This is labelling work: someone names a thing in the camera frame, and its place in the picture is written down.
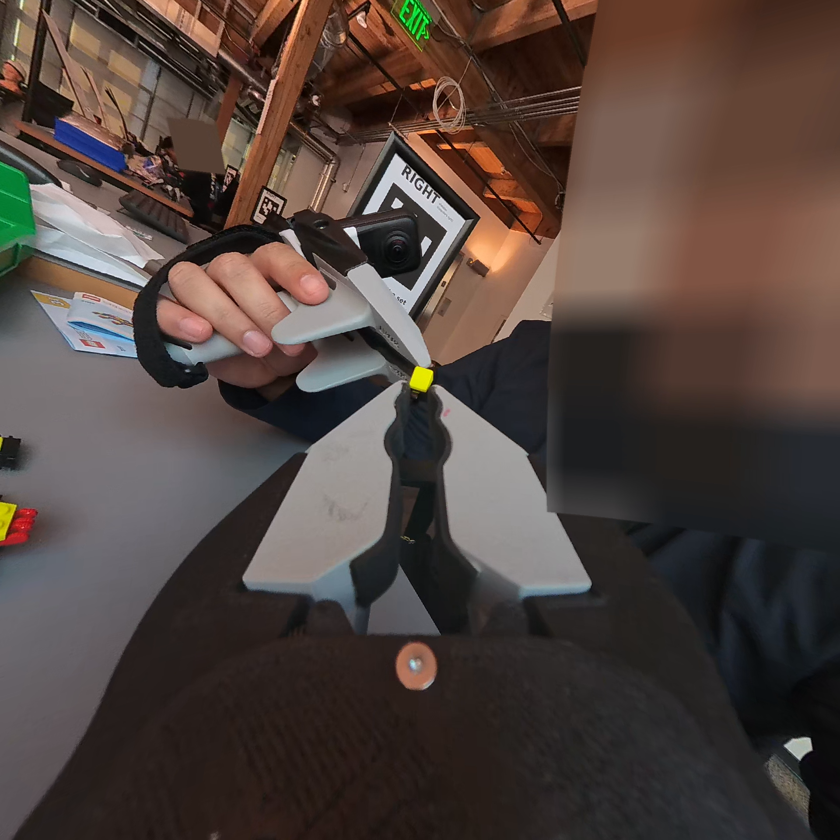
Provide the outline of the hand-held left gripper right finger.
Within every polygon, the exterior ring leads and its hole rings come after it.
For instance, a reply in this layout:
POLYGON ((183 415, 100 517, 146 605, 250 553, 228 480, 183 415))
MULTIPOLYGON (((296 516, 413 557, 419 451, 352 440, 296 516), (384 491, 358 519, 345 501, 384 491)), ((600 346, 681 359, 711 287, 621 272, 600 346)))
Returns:
POLYGON ((527 452, 441 385, 427 395, 434 530, 425 606, 442 634, 480 629, 501 603, 592 588, 527 452))

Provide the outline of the wooden support post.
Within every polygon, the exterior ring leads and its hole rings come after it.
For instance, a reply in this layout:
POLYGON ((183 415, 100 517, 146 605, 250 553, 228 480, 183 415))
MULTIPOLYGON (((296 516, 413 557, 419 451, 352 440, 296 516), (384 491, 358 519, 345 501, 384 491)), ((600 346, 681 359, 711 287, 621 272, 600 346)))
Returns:
POLYGON ((297 5, 297 14, 262 112, 261 130, 251 145, 227 216, 227 228, 249 223, 260 190, 270 180, 332 4, 331 1, 303 1, 297 5))

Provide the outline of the small blue bin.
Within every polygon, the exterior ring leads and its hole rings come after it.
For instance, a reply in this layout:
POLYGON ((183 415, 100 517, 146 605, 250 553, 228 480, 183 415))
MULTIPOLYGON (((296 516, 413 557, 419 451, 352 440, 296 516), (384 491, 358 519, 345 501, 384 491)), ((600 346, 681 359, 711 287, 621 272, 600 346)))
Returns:
POLYGON ((127 169, 125 140, 96 122, 69 114, 64 119, 56 119, 54 136, 57 142, 110 170, 124 172, 127 169))

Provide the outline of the green exit sign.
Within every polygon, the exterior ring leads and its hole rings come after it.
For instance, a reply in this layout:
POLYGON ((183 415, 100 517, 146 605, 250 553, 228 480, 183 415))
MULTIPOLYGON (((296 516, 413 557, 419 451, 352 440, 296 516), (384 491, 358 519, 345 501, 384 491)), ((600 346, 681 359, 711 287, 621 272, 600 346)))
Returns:
POLYGON ((391 14, 415 47, 423 51, 435 26, 433 16, 422 1, 394 1, 391 14))

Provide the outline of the black keyboard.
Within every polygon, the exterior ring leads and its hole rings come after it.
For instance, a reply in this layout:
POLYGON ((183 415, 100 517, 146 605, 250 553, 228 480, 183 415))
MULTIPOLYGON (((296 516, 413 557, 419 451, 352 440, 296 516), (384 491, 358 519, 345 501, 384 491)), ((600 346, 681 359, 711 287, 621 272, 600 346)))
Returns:
POLYGON ((184 217, 152 196, 133 190, 122 194, 119 203, 135 220, 183 245, 190 244, 189 226, 184 217))

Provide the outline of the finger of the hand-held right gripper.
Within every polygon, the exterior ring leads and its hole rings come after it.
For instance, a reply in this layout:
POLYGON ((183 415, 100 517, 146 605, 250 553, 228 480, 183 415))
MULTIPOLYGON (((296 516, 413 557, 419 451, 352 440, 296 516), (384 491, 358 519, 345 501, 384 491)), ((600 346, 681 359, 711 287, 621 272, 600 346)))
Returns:
POLYGON ((424 368, 423 362, 415 361, 406 351, 399 350, 380 332, 377 333, 377 353, 385 360, 388 374, 406 382, 411 380, 415 370, 424 368))
POLYGON ((423 335, 374 268, 369 264, 351 268, 346 280, 370 310, 359 328, 363 335, 378 349, 392 352, 413 368, 429 368, 431 357, 423 335))

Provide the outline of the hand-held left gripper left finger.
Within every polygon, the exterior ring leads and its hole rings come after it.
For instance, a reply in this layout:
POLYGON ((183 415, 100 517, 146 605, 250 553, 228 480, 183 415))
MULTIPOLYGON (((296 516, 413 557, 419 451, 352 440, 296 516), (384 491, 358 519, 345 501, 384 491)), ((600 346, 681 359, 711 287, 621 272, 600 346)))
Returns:
POLYGON ((409 394, 405 384, 391 385, 309 448, 243 575, 245 587, 336 602, 353 630, 366 632, 371 605, 400 563, 409 394))

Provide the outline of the green storage bin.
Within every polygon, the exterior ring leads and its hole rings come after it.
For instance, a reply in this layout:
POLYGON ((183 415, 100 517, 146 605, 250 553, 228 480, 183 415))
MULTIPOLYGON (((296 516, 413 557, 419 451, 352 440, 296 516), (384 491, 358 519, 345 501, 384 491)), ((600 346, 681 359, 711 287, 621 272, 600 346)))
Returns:
POLYGON ((1 163, 1 277, 32 255, 35 241, 28 179, 20 170, 1 163))

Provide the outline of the black yellow red lego body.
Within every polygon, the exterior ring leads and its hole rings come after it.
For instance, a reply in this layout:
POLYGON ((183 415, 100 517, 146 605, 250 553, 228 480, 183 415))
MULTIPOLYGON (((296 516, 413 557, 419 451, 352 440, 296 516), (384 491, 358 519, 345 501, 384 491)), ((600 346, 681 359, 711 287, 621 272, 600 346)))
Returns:
POLYGON ((26 543, 33 530, 39 511, 20 507, 1 500, 1 547, 10 548, 26 543))

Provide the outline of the white paper sheet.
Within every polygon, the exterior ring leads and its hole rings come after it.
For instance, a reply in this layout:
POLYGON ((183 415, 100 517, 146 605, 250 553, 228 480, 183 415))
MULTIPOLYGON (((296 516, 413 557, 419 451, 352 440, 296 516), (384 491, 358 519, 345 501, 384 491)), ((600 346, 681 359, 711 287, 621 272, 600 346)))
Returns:
POLYGON ((111 216, 90 206, 59 185, 29 186, 36 220, 50 228, 138 268, 163 256, 111 216))

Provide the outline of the person's torso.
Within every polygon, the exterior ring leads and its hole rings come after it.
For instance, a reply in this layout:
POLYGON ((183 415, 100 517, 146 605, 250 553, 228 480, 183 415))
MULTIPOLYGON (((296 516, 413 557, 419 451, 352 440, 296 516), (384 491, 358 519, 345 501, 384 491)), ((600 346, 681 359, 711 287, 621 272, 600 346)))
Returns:
POLYGON ((839 837, 839 558, 757 539, 620 521, 695 622, 762 753, 801 760, 817 838, 839 837))

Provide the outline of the lego instruction booklet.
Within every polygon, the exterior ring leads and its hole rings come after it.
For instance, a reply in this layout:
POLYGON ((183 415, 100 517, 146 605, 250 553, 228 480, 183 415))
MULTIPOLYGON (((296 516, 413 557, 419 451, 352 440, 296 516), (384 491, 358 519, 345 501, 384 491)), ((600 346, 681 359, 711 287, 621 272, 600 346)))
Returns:
POLYGON ((31 294, 73 350, 137 359, 130 309, 88 292, 31 294))

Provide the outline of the person's right hand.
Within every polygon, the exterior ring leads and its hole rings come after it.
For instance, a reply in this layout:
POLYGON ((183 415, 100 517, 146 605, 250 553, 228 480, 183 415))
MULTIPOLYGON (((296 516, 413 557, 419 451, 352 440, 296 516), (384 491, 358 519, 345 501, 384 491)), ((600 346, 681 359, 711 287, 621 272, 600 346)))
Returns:
POLYGON ((163 333, 189 343, 218 333, 242 351, 207 366, 221 382, 256 390, 271 402, 317 355, 309 343, 283 345, 271 338, 289 314, 278 289, 302 305, 319 305, 331 291, 293 247, 272 243, 252 255, 220 255, 205 267, 182 262, 171 269, 168 283, 174 299, 161 297, 157 305, 163 333))

